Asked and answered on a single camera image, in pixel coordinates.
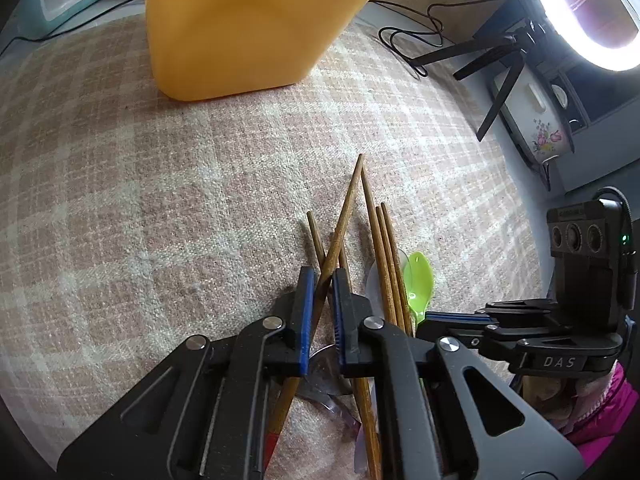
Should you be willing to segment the pink sleeve forearm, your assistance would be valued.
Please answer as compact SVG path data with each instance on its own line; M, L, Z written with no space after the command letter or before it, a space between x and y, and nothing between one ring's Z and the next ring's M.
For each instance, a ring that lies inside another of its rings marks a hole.
M587 467L612 443L638 399L619 362L606 376L582 386L563 432Z

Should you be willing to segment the right gloved hand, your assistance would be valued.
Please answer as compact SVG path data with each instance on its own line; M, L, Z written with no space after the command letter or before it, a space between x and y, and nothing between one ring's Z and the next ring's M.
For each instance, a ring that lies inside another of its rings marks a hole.
M524 376L522 397L563 434L593 415L611 389L614 372L596 379Z

